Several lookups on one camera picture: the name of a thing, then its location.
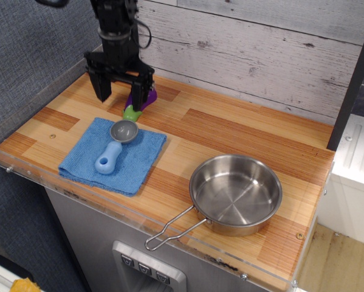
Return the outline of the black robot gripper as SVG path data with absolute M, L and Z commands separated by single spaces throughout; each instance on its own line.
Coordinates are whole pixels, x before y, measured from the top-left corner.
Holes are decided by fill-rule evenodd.
M 134 111 L 142 111 L 154 89 L 154 69 L 139 57 L 139 31 L 130 29 L 117 34 L 98 29 L 101 52 L 86 52 L 87 71 L 97 98 L 104 102 L 111 95 L 111 83 L 120 81 L 132 85 Z

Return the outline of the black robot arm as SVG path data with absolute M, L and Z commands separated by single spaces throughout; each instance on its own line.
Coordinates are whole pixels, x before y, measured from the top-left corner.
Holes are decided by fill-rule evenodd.
M 98 19 L 98 35 L 101 52 L 86 52 L 87 72 L 99 100 L 104 102 L 111 95 L 111 83 L 131 85 L 133 110 L 143 110 L 153 90 L 154 69 L 140 57 L 138 26 L 147 27 L 136 18 L 137 1 L 92 1 L 92 9 Z

